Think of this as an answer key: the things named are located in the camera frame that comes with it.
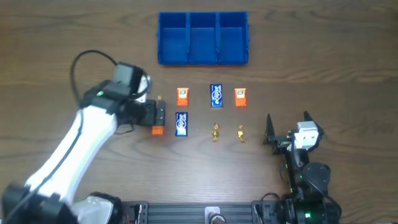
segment gold candy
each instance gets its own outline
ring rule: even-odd
[[[213,135],[213,142],[218,142],[218,135],[219,135],[219,132],[218,132],[218,124],[214,124],[214,130],[211,132],[211,135]]]
[[[241,140],[241,142],[244,143],[244,140],[243,140],[243,126],[242,126],[242,124],[239,125],[238,137]]]

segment wood grain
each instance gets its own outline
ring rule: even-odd
[[[247,10],[249,63],[243,67],[163,67],[157,63],[159,11]],[[261,144],[270,113],[285,134],[308,110],[325,129],[311,161],[331,167],[330,195],[342,223],[398,222],[398,4],[395,0],[0,1],[0,191],[23,183],[68,131],[76,105],[68,69],[98,49],[152,75],[151,98],[167,102],[166,134],[147,128],[113,136],[76,196],[101,191],[150,202],[250,202],[286,194],[282,158]],[[81,91],[111,77],[90,55],[76,69]],[[222,110],[208,85],[224,85]],[[174,137],[175,89],[190,88],[189,137]],[[233,89],[247,88],[248,107]],[[213,123],[220,141],[211,141]],[[246,143],[236,131],[243,124]]]

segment blue snack bar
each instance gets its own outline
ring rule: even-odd
[[[223,86],[221,84],[210,85],[211,94],[211,107],[222,108],[223,107]]]
[[[188,136],[188,112],[175,112],[175,135],[177,137]]]

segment blue tray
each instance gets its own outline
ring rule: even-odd
[[[247,12],[160,12],[162,65],[243,65],[249,60]]]

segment wooden tabletop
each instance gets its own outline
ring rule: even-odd
[[[240,10],[249,13],[246,66],[158,64],[159,11]],[[149,202],[250,202],[287,194],[282,156],[261,144],[266,116],[285,135],[307,110],[325,130],[310,160],[330,166],[341,222],[398,222],[397,15],[395,0],[0,1],[0,191],[23,184],[63,139],[77,111],[70,64],[98,49],[144,68],[154,82],[149,98],[162,95],[169,117],[164,137],[141,127],[113,136],[77,198],[100,191]],[[113,69],[87,55],[76,68],[80,91]],[[210,83],[223,84],[221,110],[210,109]],[[187,138],[174,136],[178,87],[190,88]],[[234,88],[247,89],[247,108],[235,108]]]

